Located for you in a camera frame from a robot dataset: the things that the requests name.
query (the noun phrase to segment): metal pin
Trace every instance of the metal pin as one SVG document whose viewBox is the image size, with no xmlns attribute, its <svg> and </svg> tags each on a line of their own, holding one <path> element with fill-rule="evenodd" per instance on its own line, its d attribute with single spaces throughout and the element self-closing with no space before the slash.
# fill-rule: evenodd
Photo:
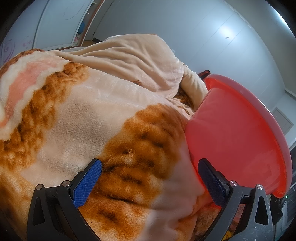
<svg viewBox="0 0 296 241">
<path fill-rule="evenodd" d="M 37 186 L 36 186 L 36 190 L 40 190 L 42 188 L 42 184 L 38 184 Z"/>
<path fill-rule="evenodd" d="M 67 186 L 70 185 L 70 182 L 69 181 L 64 181 L 62 185 L 63 185 L 63 187 L 67 187 Z"/>
<path fill-rule="evenodd" d="M 258 184 L 257 188 L 260 189 L 260 190 L 263 190 L 263 186 L 261 184 Z"/>
<path fill-rule="evenodd" d="M 233 187 L 236 187 L 237 186 L 237 182 L 236 181 L 230 181 L 229 184 Z"/>
</svg>

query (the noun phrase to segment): blanket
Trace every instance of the blanket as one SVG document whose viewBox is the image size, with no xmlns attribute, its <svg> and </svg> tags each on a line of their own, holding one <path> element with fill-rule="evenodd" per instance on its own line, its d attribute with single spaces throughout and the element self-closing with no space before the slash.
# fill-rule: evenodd
<svg viewBox="0 0 296 241">
<path fill-rule="evenodd" d="M 184 128 L 206 93 L 156 35 L 18 54 L 0 69 L 1 210 L 25 240 L 35 186 L 59 186 L 98 158 L 79 211 L 101 240 L 190 240 L 212 199 Z"/>
</svg>

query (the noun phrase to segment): fleece blanket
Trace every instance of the fleece blanket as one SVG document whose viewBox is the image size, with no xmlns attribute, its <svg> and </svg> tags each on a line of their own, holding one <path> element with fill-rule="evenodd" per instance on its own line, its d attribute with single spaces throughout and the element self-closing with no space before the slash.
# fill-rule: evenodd
<svg viewBox="0 0 296 241">
<path fill-rule="evenodd" d="M 184 128 L 206 93 L 156 35 L 18 54 L 0 69 L 1 210 L 25 240 L 35 186 L 72 180 L 98 158 L 102 175 L 79 210 L 101 240 L 190 240 L 212 200 Z"/>
</svg>

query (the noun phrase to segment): textured blue pad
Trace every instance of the textured blue pad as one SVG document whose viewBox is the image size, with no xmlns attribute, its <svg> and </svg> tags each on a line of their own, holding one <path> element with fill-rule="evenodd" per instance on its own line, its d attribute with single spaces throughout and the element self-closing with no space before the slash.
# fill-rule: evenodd
<svg viewBox="0 0 296 241">
<path fill-rule="evenodd" d="M 197 169 L 198 174 L 207 187 L 214 203 L 218 206 L 224 207 L 227 201 L 227 192 L 222 183 L 202 159 L 198 162 Z"/>
<path fill-rule="evenodd" d="M 100 160 L 96 160 L 73 191 L 73 203 L 76 208 L 85 204 L 101 173 L 102 163 Z"/>
</svg>

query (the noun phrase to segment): yellow object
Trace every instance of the yellow object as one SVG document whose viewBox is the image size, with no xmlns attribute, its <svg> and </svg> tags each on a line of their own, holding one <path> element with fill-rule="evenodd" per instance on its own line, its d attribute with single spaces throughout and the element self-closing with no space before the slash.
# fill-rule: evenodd
<svg viewBox="0 0 296 241">
<path fill-rule="evenodd" d="M 231 232 L 228 230 L 224 236 L 224 238 L 222 239 L 222 241 L 224 241 L 225 239 L 229 239 L 232 236 Z"/>
</svg>

